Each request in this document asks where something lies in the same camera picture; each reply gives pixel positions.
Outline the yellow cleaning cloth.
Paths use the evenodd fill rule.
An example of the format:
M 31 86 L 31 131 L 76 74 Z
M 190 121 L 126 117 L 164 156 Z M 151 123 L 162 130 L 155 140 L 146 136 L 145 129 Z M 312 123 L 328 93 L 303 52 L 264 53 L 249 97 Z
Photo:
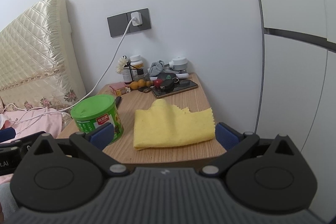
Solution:
M 197 144 L 215 137 L 213 111 L 191 112 L 169 104 L 164 99 L 155 100 L 147 110 L 136 110 L 134 115 L 133 147 L 169 148 Z

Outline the green lidded can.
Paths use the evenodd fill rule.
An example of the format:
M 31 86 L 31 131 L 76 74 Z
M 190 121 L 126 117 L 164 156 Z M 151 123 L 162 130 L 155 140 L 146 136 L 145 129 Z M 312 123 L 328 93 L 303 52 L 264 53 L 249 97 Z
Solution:
M 116 98 L 112 95 L 99 94 L 86 98 L 71 109 L 71 117 L 78 129 L 84 133 L 90 133 L 105 123 L 111 123 L 114 128 L 111 144 L 123 135 Z

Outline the black pen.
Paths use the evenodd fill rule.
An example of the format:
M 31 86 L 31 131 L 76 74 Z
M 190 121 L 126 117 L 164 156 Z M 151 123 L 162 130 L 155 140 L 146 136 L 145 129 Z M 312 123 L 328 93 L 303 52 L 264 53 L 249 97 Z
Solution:
M 122 97 L 121 96 L 117 96 L 115 98 L 116 108 L 119 108 L 119 106 L 121 104 L 121 101 L 122 101 Z

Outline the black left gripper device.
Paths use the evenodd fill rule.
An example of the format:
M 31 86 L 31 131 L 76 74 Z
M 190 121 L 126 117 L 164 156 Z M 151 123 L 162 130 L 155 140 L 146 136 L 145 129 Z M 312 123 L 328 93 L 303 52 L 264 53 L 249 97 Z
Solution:
M 14 139 L 12 127 L 1 130 L 1 140 L 10 141 L 9 143 L 1 143 L 1 176 L 13 174 L 34 142 L 44 133 L 44 131 L 40 131 Z

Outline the small pink box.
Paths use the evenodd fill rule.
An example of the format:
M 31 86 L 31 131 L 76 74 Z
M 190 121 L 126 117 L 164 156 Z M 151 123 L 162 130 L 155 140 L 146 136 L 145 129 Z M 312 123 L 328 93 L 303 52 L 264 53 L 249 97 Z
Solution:
M 115 96 L 122 96 L 131 92 L 131 88 L 123 82 L 110 84 L 109 87 Z

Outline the pink bedsheet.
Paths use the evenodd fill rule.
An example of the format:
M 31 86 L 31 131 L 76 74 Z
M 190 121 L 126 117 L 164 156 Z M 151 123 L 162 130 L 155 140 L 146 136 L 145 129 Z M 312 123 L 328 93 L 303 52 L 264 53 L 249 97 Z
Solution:
M 1 114 L 1 130 L 12 127 L 15 129 L 15 137 L 3 143 L 32 135 L 36 132 L 45 131 L 54 138 L 61 133 L 64 123 L 62 113 L 49 114 L 55 109 L 35 109 L 27 111 L 5 111 Z

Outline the orange wooden gourd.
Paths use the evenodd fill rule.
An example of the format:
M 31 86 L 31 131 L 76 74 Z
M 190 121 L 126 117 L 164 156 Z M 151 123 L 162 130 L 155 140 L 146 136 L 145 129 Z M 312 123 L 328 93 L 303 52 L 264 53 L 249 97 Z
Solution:
M 153 81 L 146 81 L 144 79 L 140 79 L 138 81 L 133 81 L 131 82 L 128 87 L 130 87 L 131 90 L 139 90 L 139 89 L 145 89 L 145 88 L 150 88 L 154 84 Z

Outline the white wardrobe door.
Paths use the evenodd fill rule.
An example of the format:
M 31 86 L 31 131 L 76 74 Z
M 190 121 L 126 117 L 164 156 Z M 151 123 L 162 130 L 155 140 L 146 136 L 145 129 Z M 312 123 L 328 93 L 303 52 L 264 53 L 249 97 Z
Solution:
M 290 136 L 313 170 L 311 210 L 335 217 L 335 0 L 259 0 L 263 85 L 256 132 Z

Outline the black smartphone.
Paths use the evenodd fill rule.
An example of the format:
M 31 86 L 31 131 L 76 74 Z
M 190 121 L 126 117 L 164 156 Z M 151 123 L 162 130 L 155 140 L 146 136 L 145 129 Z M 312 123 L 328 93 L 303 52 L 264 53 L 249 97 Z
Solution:
M 197 89 L 198 88 L 198 84 L 196 84 L 194 81 L 192 80 L 181 80 L 179 81 L 179 83 L 176 83 L 175 86 L 171 89 L 171 90 L 161 90 L 160 88 L 154 88 L 152 90 L 153 95 L 155 96 L 155 98 L 165 98 L 168 96 L 172 96 L 175 94 L 179 94 L 182 92 L 186 92 L 189 90 L 193 90 L 193 89 Z

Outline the reed diffuser bottle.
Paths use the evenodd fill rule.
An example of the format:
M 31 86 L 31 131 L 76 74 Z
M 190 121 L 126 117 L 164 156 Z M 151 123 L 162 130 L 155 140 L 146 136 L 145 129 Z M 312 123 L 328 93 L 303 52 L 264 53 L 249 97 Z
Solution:
M 133 82 L 133 76 L 128 63 L 123 66 L 122 77 L 125 84 L 131 84 Z

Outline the white small tube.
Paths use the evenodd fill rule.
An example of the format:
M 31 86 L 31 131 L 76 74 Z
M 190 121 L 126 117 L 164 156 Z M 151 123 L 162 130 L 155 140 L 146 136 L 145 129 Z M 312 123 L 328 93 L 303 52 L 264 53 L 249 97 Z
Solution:
M 189 78 L 189 74 L 188 73 L 179 73 L 179 74 L 176 74 L 176 77 L 178 79 L 188 79 Z

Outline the black key fob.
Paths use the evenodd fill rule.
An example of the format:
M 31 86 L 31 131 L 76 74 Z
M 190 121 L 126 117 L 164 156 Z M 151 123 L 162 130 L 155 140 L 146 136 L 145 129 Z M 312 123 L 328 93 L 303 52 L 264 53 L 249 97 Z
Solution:
M 175 86 L 175 82 L 172 79 L 164 80 L 161 82 L 159 88 L 164 91 L 172 90 Z

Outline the red round charm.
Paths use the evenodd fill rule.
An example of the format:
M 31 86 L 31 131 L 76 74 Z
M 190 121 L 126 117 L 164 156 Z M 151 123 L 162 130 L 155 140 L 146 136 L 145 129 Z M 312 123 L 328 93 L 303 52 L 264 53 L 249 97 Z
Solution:
M 156 88 L 160 88 L 162 82 L 163 82 L 162 79 L 156 79 L 156 80 L 153 81 L 153 85 L 154 85 Z

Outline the cream quilted headboard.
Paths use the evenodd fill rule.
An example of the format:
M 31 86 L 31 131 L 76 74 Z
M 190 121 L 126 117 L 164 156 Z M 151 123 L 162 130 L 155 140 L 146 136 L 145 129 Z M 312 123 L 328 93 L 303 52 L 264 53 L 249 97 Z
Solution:
M 66 0 L 40 0 L 1 30 L 1 101 L 63 109 L 86 94 Z

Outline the black car key green logo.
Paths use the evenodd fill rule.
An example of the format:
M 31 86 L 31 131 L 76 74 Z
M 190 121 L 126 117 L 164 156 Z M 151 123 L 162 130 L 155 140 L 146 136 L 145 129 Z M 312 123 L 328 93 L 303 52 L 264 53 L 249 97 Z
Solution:
M 172 82 L 172 83 L 178 83 L 179 82 L 179 79 L 178 79 L 178 77 L 175 73 L 160 73 L 157 76 L 157 79 Z

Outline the white round device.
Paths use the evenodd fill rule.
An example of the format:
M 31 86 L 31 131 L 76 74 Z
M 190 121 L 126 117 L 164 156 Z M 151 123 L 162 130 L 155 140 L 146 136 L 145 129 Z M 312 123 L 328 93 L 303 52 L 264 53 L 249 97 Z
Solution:
M 186 57 L 175 57 L 168 62 L 168 66 L 173 71 L 179 71 L 185 73 L 188 67 L 188 60 Z

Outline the grey crumpled cloth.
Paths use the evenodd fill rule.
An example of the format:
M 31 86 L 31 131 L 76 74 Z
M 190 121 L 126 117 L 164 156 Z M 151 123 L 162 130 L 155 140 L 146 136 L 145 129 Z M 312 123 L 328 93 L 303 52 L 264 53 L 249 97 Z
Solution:
M 153 62 L 150 66 L 150 68 L 148 69 L 148 75 L 149 77 L 156 77 L 158 76 L 160 73 L 165 73 L 166 69 L 165 69 L 165 62 L 162 60 Z

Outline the white charger plug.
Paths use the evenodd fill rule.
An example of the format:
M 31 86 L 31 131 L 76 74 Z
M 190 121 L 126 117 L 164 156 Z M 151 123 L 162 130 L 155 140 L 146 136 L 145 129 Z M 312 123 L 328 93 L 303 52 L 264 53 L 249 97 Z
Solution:
M 131 23 L 133 26 L 138 27 L 143 24 L 142 14 L 140 12 L 138 11 L 132 12 L 130 16 L 131 16 Z

